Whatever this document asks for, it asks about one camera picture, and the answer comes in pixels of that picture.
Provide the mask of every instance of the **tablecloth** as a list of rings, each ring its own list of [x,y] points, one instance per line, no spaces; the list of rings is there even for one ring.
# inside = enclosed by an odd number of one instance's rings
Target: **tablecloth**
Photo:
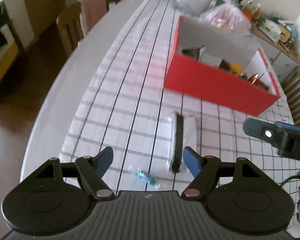
[[[73,162],[81,156],[95,156],[111,146],[114,161],[103,180],[115,193],[181,193],[193,176],[186,168],[176,175],[168,170],[171,118],[177,111],[196,118],[195,150],[201,156],[213,155],[227,162],[245,157],[277,183],[295,175],[300,169],[299,161],[281,158],[270,144],[245,135],[242,125],[249,115],[163,89],[168,55],[181,14],[172,4],[173,0],[144,0],[120,31],[101,65],[96,66],[65,138],[60,160]],[[84,58],[80,64],[84,71]],[[281,98],[258,119],[293,124],[287,98],[277,78],[276,82]],[[157,177],[158,185],[151,186],[139,179],[138,170]],[[219,184],[230,181],[231,178],[221,178]],[[77,185],[74,179],[67,182]],[[294,180],[284,186],[295,203],[299,185],[300,181]]]

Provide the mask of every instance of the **pink cloth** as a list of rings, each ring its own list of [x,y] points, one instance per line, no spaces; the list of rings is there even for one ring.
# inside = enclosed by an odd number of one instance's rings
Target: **pink cloth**
[[[86,36],[107,13],[106,0],[81,0],[82,32]]]

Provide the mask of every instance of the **open box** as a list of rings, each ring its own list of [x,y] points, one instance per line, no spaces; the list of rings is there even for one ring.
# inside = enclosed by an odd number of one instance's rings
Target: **open box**
[[[242,65],[248,77],[263,74],[260,81],[269,91],[182,54],[183,49],[202,46],[209,57]],[[267,70],[268,64],[260,45],[250,36],[180,16],[164,88],[258,116],[280,97],[274,77]]]

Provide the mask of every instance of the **brown floor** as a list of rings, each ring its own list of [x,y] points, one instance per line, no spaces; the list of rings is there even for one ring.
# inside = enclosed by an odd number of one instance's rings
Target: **brown floor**
[[[14,63],[0,85],[0,237],[8,232],[1,202],[19,183],[32,126],[65,62],[57,27],[52,25]]]

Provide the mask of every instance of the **brown door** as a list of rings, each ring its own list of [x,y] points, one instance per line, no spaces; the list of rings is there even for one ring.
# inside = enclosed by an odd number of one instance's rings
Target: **brown door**
[[[65,8],[65,0],[25,0],[25,4],[36,37],[56,22],[58,15]]]

